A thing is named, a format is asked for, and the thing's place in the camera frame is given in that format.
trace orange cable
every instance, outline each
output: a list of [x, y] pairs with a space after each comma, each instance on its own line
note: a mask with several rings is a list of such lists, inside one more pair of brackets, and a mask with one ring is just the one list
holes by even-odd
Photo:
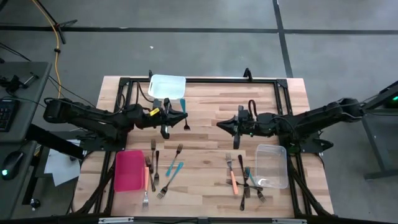
[[[51, 20], [46, 15], [46, 13], [44, 13], [43, 9], [37, 4], [37, 2], [35, 0], [32, 0], [32, 2], [40, 10], [40, 12], [42, 12], [42, 14], [45, 16], [46, 20], [49, 22], [52, 30], [54, 31], [55, 38], [57, 39], [57, 48], [56, 48], [56, 50], [59, 50], [60, 49], [60, 40], [58, 38], [57, 31], [55, 30], [54, 26], [52, 25]], [[61, 79], [60, 79], [60, 75], [58, 73], [58, 55], [59, 55], [59, 52], [55, 51], [55, 74], [57, 74], [57, 78], [58, 78], [58, 99], [59, 99], [60, 96], [61, 96]]]

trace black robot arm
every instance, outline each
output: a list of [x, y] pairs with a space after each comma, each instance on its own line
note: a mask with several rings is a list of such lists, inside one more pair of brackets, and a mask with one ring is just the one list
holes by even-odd
[[139, 129], [161, 126], [163, 138], [168, 139], [170, 136], [167, 127], [175, 126], [188, 116], [187, 113], [173, 110], [168, 98], [164, 100], [164, 108], [160, 106], [151, 111], [140, 104], [133, 104], [115, 113], [69, 99], [46, 98], [45, 103], [47, 107], [43, 117], [47, 122], [74, 124], [95, 132], [105, 141], [117, 141], [123, 134], [134, 129], [134, 126]]
[[256, 119], [251, 109], [245, 110], [239, 105], [237, 116], [227, 121], [220, 121], [217, 126], [234, 137], [233, 146], [234, 149], [238, 149], [240, 136], [243, 134], [252, 137], [278, 135], [289, 139], [289, 143], [295, 144], [335, 123], [359, 121], [363, 114], [361, 104], [352, 98], [343, 98], [295, 116], [261, 113]]

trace keyboard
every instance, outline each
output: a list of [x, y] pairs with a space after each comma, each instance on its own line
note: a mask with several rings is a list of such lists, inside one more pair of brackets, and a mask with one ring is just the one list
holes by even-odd
[[19, 101], [0, 100], [0, 132], [8, 132], [17, 113]]

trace wooden table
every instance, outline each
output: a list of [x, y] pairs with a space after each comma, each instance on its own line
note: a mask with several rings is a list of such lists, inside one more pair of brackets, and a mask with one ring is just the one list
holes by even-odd
[[[112, 111], [120, 77], [104, 77], [97, 107]], [[289, 93], [294, 114], [309, 110], [304, 81], [301, 78], [288, 78]], [[141, 83], [147, 93], [148, 83]], [[131, 103], [135, 102], [135, 87]], [[216, 127], [218, 121], [230, 119], [238, 112], [238, 105], [247, 107], [248, 101], [256, 101], [258, 113], [277, 113], [275, 94], [272, 85], [245, 83], [187, 83], [185, 90], [188, 124], [191, 131], [184, 131], [185, 122], [169, 129], [170, 139], [164, 140], [157, 129], [135, 129], [129, 133], [127, 150], [140, 149], [150, 155], [150, 140], [156, 139], [160, 151], [160, 184], [156, 192], [149, 187], [149, 210], [142, 211], [142, 190], [135, 192], [115, 192], [112, 215], [117, 216], [157, 216], [157, 217], [294, 217], [289, 188], [264, 188], [266, 198], [261, 203], [252, 190], [251, 198], [246, 199], [245, 211], [239, 210], [242, 188], [239, 195], [233, 195], [230, 185], [225, 184], [229, 177], [225, 153], [233, 157], [233, 168], [237, 181], [243, 182], [238, 155], [243, 156], [243, 165], [254, 167], [254, 156], [258, 144], [278, 144], [277, 137], [262, 138], [243, 136], [239, 150], [233, 149], [233, 138]], [[142, 106], [152, 105], [139, 97]], [[181, 110], [178, 102], [172, 102], [175, 110]], [[165, 177], [168, 166], [175, 155], [178, 144], [183, 151], [177, 157], [175, 166], [183, 161], [184, 167], [169, 186], [167, 195], [159, 200], [159, 190], [167, 183]], [[94, 152], [82, 167], [77, 183], [74, 209], [79, 209], [97, 187], [103, 163], [104, 152]], [[325, 172], [319, 157], [302, 154], [308, 188], [324, 208], [333, 213]], [[296, 184], [300, 208], [303, 209], [302, 193]], [[105, 190], [102, 209], [106, 204], [109, 184]]]

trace pink container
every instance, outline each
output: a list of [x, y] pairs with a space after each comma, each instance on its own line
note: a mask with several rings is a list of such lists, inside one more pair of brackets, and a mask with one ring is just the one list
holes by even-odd
[[123, 192], [144, 187], [144, 154], [141, 150], [123, 151], [116, 154], [114, 190]]

